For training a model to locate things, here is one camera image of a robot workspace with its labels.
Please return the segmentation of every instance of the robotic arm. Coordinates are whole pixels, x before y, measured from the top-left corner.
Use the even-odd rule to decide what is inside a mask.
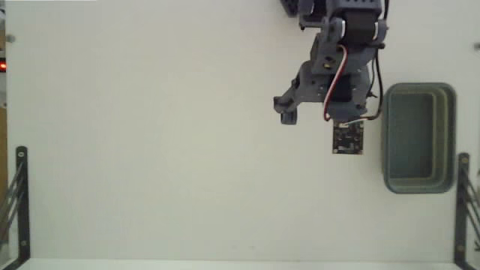
[[[388,9],[385,0],[380,19],[381,0],[298,0],[300,28],[321,32],[313,42],[310,60],[301,65],[290,88],[274,97],[282,124],[296,125],[297,107],[303,102],[323,102],[326,121],[345,123],[379,116],[381,100],[376,115],[363,116],[368,112],[367,99],[373,96],[367,64],[372,62],[373,67],[375,62],[380,69],[378,50],[385,47]]]

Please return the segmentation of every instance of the white backdrop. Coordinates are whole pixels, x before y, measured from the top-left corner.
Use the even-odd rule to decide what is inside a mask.
[[[457,150],[474,164],[479,8],[393,1],[381,55],[387,88],[454,86]],[[33,257],[452,261],[455,191],[390,193],[380,121],[361,157],[331,155],[319,104],[280,125],[272,97],[314,31],[278,0],[8,2],[7,15],[10,164],[28,146]]]

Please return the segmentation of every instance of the metal bracket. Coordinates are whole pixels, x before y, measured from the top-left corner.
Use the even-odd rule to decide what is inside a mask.
[[[473,225],[477,240],[480,239],[479,226],[480,216],[477,208],[480,206],[479,197],[469,179],[470,155],[462,153],[458,156],[458,188],[457,207],[455,215],[455,264],[464,270],[476,270],[467,262],[467,219]]]
[[[30,214],[29,214],[29,156],[25,146],[16,149],[16,173],[1,204],[2,242],[8,237],[15,216],[18,220],[19,256],[4,270],[18,269],[30,259]]]

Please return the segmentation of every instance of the gray container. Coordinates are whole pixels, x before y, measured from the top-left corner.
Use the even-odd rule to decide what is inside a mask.
[[[443,83],[401,83],[385,95],[385,183],[397,194],[437,194],[454,182],[456,95]]]

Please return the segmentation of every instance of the red and white wire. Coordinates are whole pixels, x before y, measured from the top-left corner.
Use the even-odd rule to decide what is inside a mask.
[[[342,73],[345,70],[345,67],[347,66],[347,61],[348,61],[348,49],[344,45],[338,45],[339,48],[342,49],[343,51],[343,59],[342,62],[340,63],[340,66],[338,66],[337,73],[335,74],[335,77],[331,81],[331,85],[328,88],[327,95],[325,96],[325,100],[323,101],[323,118],[325,121],[330,121],[330,116],[328,115],[328,110],[329,110],[329,104],[330,100],[332,99],[333,92],[335,91],[335,87],[338,84],[338,81],[342,77]]]

